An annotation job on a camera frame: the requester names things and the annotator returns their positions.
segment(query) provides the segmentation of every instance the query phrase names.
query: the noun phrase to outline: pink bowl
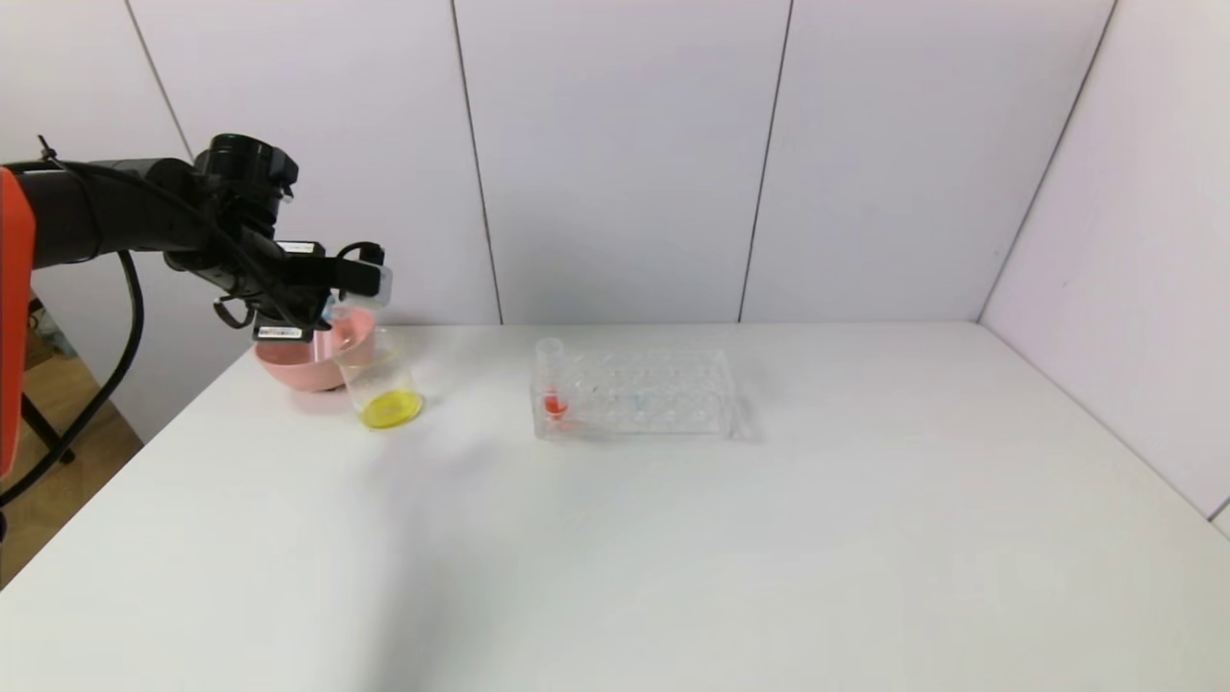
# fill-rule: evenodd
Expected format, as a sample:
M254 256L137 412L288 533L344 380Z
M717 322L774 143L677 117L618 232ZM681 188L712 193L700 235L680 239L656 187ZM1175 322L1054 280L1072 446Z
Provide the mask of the pink bowl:
M309 342L261 340L256 359L274 380L299 392L325 392L344 385L342 371L333 356L352 349L371 350L371 329L375 316L367 310L353 310L347 317L333 320L333 328L317 331Z

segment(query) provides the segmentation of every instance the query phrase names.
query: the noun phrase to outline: wooden floor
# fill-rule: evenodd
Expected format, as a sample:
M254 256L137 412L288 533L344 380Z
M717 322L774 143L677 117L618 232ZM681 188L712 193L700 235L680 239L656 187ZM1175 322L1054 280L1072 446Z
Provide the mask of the wooden floor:
M60 431L97 391L97 383L79 359L54 355L26 371L26 395ZM5 508L9 536L0 546L0 588L140 449L140 440L116 407L103 406L73 445L76 461L57 465L38 486ZM17 463L7 481L21 478L44 454L47 447L22 424Z

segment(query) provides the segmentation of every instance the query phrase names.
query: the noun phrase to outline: white label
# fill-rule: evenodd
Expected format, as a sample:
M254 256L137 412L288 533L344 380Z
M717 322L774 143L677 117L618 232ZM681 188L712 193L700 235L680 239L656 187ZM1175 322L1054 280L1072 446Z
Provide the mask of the white label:
M282 245L282 248L287 252L295 252L299 254L311 254L312 250L316 248L315 242L294 242L290 240L278 240L277 242L278 245Z
M298 326L262 326L256 331L257 338L299 338L304 329Z

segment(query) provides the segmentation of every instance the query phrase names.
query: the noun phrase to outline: robotic arm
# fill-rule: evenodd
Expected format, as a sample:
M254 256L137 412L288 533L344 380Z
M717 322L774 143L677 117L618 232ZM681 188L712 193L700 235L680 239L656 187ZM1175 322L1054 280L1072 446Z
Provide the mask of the robotic arm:
M315 241L274 240L278 206L298 177L299 166L283 150L240 134L215 136L194 163L75 163L48 149L41 161L0 167L0 477L16 451L32 269L123 250L160 251L171 268L221 289L219 317L235 328L252 324L256 339L310 340L328 329L321 315L333 289L387 302L392 275L379 245L354 242L326 256ZM355 250L355 258L346 257ZM242 302L241 316L228 309L230 301Z

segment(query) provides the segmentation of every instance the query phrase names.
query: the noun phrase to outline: yellow liquid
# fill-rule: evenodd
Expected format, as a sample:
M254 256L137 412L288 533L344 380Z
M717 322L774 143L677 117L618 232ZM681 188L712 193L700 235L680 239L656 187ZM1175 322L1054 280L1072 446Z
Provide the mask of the yellow liquid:
M383 430L413 419L422 409L422 397L405 390L395 390L373 399L359 414L359 420L370 429Z

